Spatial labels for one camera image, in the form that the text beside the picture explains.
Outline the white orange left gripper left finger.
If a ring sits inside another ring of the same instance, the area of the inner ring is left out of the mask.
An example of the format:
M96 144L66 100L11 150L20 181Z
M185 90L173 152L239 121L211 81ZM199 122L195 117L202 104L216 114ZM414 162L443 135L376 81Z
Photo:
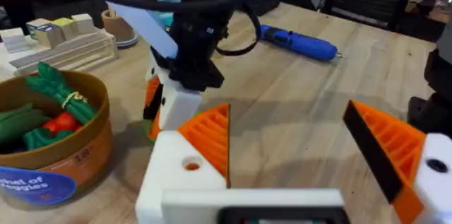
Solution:
M168 189L230 187L230 104L196 114L175 130L157 134L136 199L139 223L163 223Z

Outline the finger of the white orange right gripper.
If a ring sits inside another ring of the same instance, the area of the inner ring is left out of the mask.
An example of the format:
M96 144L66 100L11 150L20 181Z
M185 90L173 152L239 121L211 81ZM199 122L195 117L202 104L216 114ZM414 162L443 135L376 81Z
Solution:
M155 140L159 128L160 106L162 100L163 84L161 84L156 68L151 68L146 74L145 106L143 109L143 119L145 120L146 136L150 140Z
M158 68L157 75L163 84L159 127L174 131L195 115L201 104L201 94L170 79L167 69Z

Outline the white orange left gripper right finger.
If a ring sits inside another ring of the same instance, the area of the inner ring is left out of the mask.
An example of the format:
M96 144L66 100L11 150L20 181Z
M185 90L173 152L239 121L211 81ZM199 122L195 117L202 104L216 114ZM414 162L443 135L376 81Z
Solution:
M400 223L451 222L451 138L357 100L343 121Z

